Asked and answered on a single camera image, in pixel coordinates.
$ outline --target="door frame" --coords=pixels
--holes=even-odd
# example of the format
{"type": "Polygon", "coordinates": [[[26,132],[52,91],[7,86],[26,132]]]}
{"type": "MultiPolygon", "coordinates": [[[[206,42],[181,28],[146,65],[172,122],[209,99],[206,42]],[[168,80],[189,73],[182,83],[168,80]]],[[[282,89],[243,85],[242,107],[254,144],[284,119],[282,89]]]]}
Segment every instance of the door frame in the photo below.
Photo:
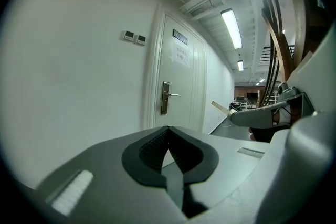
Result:
{"type": "Polygon", "coordinates": [[[206,99],[206,82],[207,82],[207,61],[206,61],[206,41],[204,38],[192,27],[190,26],[180,15],[176,12],[166,9],[162,4],[158,4],[154,20],[153,29],[151,33],[151,39],[149,43],[149,55],[147,61],[147,68],[145,72],[145,83],[144,83],[144,98],[143,98],[143,129],[151,129],[155,127],[155,114],[156,109],[159,104],[157,104],[157,94],[160,89],[159,84],[159,74],[160,74],[160,63],[161,63],[161,49],[163,42],[163,30],[165,24],[165,17],[168,15],[188,31],[190,31],[197,39],[203,43],[203,53],[204,53],[204,93],[203,93],[203,103],[202,103],[202,118],[204,120],[205,113],[205,99],[206,99]]]}

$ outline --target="thermostat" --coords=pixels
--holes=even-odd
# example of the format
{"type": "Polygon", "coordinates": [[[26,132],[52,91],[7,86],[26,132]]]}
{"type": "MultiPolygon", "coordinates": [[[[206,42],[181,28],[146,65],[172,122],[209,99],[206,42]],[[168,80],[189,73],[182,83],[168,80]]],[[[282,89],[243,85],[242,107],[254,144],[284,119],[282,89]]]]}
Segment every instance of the thermostat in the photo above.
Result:
{"type": "Polygon", "coordinates": [[[126,40],[129,40],[129,41],[134,41],[134,33],[129,32],[129,31],[125,31],[122,38],[126,39],[126,40]]]}
{"type": "Polygon", "coordinates": [[[138,35],[138,36],[136,37],[136,41],[135,41],[135,42],[138,43],[138,44],[140,44],[140,45],[145,45],[145,43],[146,43],[146,38],[143,37],[143,36],[138,35]]]}

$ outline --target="ceiling light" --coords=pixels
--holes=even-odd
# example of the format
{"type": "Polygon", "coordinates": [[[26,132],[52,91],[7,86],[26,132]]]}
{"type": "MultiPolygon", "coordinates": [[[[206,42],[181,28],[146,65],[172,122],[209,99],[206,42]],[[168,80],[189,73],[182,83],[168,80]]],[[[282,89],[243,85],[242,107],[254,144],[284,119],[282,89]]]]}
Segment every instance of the ceiling light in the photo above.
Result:
{"type": "Polygon", "coordinates": [[[221,12],[221,15],[224,19],[227,29],[229,30],[233,46],[235,49],[239,49],[242,47],[242,39],[240,37],[240,32],[236,20],[236,16],[231,8],[226,9],[221,12]]]}
{"type": "Polygon", "coordinates": [[[243,64],[243,61],[238,61],[238,68],[240,71],[243,71],[244,70],[244,64],[243,64]]]}

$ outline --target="door handle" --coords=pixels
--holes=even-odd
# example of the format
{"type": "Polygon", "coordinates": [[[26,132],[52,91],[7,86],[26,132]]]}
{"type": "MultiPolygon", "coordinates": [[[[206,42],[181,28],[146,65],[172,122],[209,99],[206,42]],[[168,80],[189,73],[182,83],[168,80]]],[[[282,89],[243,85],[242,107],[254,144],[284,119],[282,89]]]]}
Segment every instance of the door handle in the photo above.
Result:
{"type": "Polygon", "coordinates": [[[179,95],[177,93],[169,93],[169,82],[164,81],[162,85],[161,115],[167,114],[169,96],[179,96],[179,95]]]}

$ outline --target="door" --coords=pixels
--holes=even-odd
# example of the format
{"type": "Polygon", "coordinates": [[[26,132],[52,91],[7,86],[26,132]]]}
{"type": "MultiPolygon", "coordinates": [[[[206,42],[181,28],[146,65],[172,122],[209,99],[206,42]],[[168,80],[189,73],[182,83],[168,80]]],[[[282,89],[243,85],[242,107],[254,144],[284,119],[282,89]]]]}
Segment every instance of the door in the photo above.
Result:
{"type": "Polygon", "coordinates": [[[165,17],[159,66],[155,126],[181,126],[202,131],[205,100],[204,44],[168,15],[165,17]],[[164,82],[169,83],[169,94],[178,94],[165,98],[166,114],[162,114],[164,82]]]}

